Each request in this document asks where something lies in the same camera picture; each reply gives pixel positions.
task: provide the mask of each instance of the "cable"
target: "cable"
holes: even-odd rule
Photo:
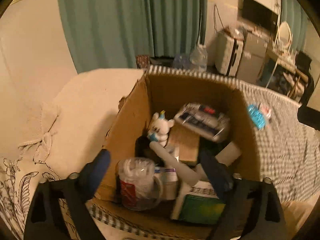
[[[213,7],[213,20],[214,20],[214,29],[215,29],[216,32],[218,32],[218,30],[217,30],[217,21],[216,21],[216,8],[217,8],[218,16],[219,16],[219,19],[220,19],[220,22],[221,22],[221,25],[222,25],[223,29],[224,29],[224,26],[223,26],[223,23],[222,23],[220,14],[219,14],[218,6],[215,4],[214,7]]]
[[[275,0],[275,9],[277,9],[277,13],[279,15],[280,14],[280,4],[279,4],[278,0]]]
[[[277,3],[277,2],[276,2],[276,0],[275,0],[275,6],[274,6],[273,11],[276,11],[276,3]]]

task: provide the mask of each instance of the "teal curtain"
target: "teal curtain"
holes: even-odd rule
[[[282,0],[281,22],[287,22],[292,32],[291,51],[302,50],[308,17],[297,0]]]
[[[58,0],[78,73],[136,68],[135,57],[174,57],[204,43],[207,0]]]

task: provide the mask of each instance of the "white stuffed toy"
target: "white stuffed toy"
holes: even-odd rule
[[[150,141],[156,141],[163,147],[167,144],[168,133],[171,127],[174,126],[174,120],[167,120],[164,117],[164,111],[154,113],[148,127],[148,138]]]

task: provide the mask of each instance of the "wooden block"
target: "wooden block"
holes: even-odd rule
[[[200,135],[179,123],[170,129],[167,145],[179,146],[179,161],[196,166],[199,152]]]

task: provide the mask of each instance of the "small package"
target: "small package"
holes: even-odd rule
[[[265,127],[266,120],[263,114],[259,111],[259,109],[255,105],[248,106],[248,113],[251,120],[259,130]]]
[[[224,29],[224,32],[227,33],[231,38],[237,39],[239,41],[244,41],[243,32],[240,28],[228,26]]]
[[[174,119],[213,142],[222,142],[229,134],[229,118],[209,106],[189,103],[183,106]]]
[[[267,120],[270,120],[271,118],[271,108],[263,103],[259,105],[259,110]]]

